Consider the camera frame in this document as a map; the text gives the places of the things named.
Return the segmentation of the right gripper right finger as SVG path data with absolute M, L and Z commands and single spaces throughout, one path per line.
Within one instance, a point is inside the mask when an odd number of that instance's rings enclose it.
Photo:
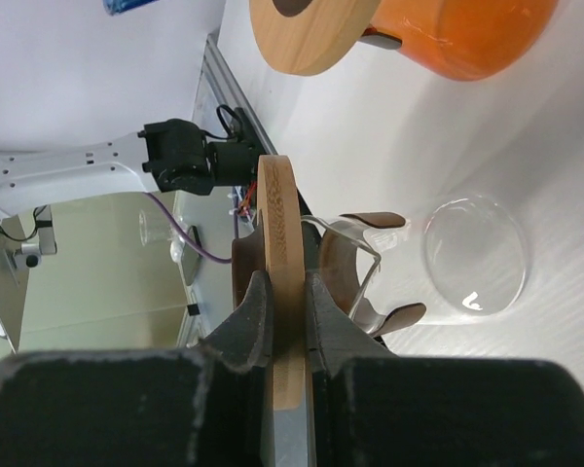
M 584 392 L 541 360 L 402 357 L 306 279 L 314 466 L 584 466 Z

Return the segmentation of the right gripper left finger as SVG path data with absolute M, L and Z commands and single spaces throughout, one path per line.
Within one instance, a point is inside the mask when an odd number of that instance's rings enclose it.
M 190 348 L 0 361 L 0 466 L 271 466 L 274 297 L 255 272 Z

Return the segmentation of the clear glass carafe brown collar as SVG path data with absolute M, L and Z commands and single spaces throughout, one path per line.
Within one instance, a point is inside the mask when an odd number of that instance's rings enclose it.
M 306 215 L 317 271 L 337 307 L 371 337 L 419 325 L 476 324 L 517 302 L 529 275 L 521 229 L 491 198 L 436 198 L 409 214 Z

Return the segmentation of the orange glass carafe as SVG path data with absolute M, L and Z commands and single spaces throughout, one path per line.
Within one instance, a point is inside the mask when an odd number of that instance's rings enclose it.
M 445 78 L 478 81 L 504 70 L 537 41 L 555 0 L 382 1 L 363 38 Z

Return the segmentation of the blue glass dripper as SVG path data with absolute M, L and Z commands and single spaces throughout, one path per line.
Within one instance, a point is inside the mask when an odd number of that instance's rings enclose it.
M 157 0 L 102 0 L 102 5 L 108 15 L 117 16 L 156 1 Z

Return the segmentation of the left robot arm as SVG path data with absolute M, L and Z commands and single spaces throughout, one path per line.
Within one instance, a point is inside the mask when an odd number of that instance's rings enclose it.
M 213 141 L 192 122 L 171 119 L 89 147 L 0 154 L 0 221 L 35 207 L 119 193 L 248 185 L 261 152 L 243 135 Z

